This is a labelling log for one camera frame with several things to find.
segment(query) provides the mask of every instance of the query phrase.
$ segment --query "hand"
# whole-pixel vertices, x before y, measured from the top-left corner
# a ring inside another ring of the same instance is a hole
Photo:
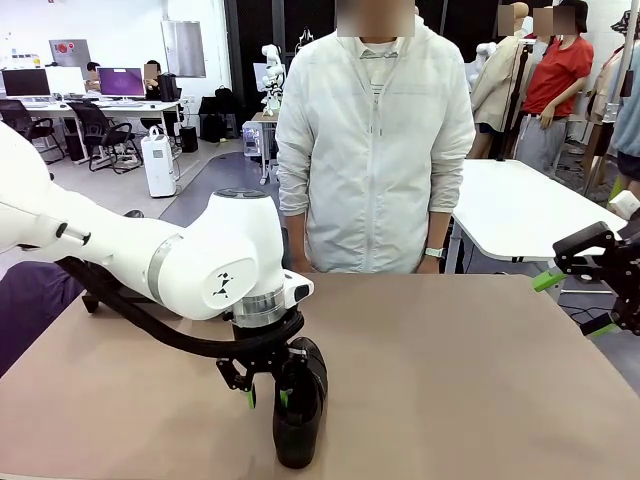
[[[556,114],[556,107],[554,107],[551,104],[547,105],[547,108],[545,108],[542,111],[542,113],[540,114],[540,127],[543,130],[546,130],[551,126],[551,124],[553,123],[553,117],[555,116],[555,114]]]
[[[293,262],[292,270],[300,275],[305,273],[317,273],[316,269],[311,266],[311,262],[306,258]]]
[[[416,273],[418,275],[439,275],[440,259],[436,257],[424,257]]]

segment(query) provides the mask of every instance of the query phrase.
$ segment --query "woman in red shirt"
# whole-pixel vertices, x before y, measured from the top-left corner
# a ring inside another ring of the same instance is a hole
[[[516,159],[540,172],[553,166],[573,112],[575,96],[587,84],[593,65],[593,46],[581,37],[587,31],[589,6],[582,0],[563,0],[559,7],[572,7],[575,29],[569,25],[562,40],[556,39],[536,68],[523,106]],[[554,20],[562,10],[554,10]]]

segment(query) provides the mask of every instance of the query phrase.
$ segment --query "white appliance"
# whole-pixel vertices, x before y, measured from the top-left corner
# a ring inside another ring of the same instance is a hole
[[[262,124],[260,122],[244,122],[242,126],[245,157],[262,157]]]
[[[173,171],[173,154],[169,138],[157,127],[149,130],[142,139],[142,158],[147,172],[149,195],[154,198],[172,197],[176,194],[176,176]]]

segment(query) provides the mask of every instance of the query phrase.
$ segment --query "office chair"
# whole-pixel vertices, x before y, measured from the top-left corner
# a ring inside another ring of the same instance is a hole
[[[45,160],[47,165],[59,162],[66,156],[53,134],[53,119],[41,118],[39,120],[33,120],[20,100],[0,100],[0,115],[2,115],[2,121],[4,123],[30,142],[33,142],[33,140],[37,138],[51,137],[53,139],[62,157],[57,160]]]
[[[89,170],[97,172],[104,168],[111,168],[114,172],[120,175],[122,173],[135,170],[142,165],[142,155],[140,155],[140,151],[133,141],[135,135],[131,133],[132,126],[130,123],[121,123],[112,127],[109,124],[109,120],[98,106],[90,102],[73,102],[69,103],[69,106],[73,109],[82,123],[82,141],[87,147],[103,147],[107,152],[109,151],[109,147],[111,147],[112,155],[110,157],[110,165],[94,168],[93,158],[91,158],[91,160],[89,160]],[[131,142],[139,160],[138,164],[133,167],[117,165],[118,152],[115,147],[116,145],[126,145],[127,142]]]

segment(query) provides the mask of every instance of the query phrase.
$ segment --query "mannequin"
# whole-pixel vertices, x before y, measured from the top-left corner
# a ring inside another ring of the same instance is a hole
[[[491,43],[481,43],[476,48],[476,59],[473,61],[470,68],[467,68],[467,81],[469,82],[469,86],[471,87],[469,90],[473,91],[473,88],[484,69],[487,60],[491,58],[491,56],[496,53],[498,45],[494,42]]]
[[[631,11],[627,10],[622,19],[611,25],[611,29],[614,32],[618,32],[623,36],[627,36],[627,32],[629,31],[629,18],[631,16]],[[640,45],[640,21],[636,25],[636,40],[635,47]],[[613,88],[613,82],[615,82],[616,74],[620,68],[620,62],[622,60],[622,53],[624,50],[624,43],[620,48],[617,48],[612,56],[605,62],[602,67],[602,71],[598,78],[595,81],[591,92],[589,92],[588,96],[590,96],[589,105],[587,106],[587,120],[593,123],[593,129],[591,130],[591,135],[589,136],[589,145],[585,151],[584,157],[582,158],[582,167],[584,169],[584,178],[589,178],[591,168],[593,167],[593,159],[595,156],[596,145],[600,140],[600,134],[602,132],[602,118],[605,113],[605,109],[607,107],[607,103],[609,102],[609,94],[611,89]],[[595,185],[600,185],[605,178],[605,166],[606,163],[602,162],[600,164],[600,171],[598,172],[597,178],[595,180]]]
[[[512,127],[504,123],[506,111],[509,108],[509,98],[514,88],[513,80],[518,69],[516,61],[518,42],[526,35],[522,26],[529,15],[529,7],[526,3],[514,3],[513,12],[514,34],[498,44],[495,53],[485,63],[471,92],[476,138],[468,158],[487,158],[494,135]]]

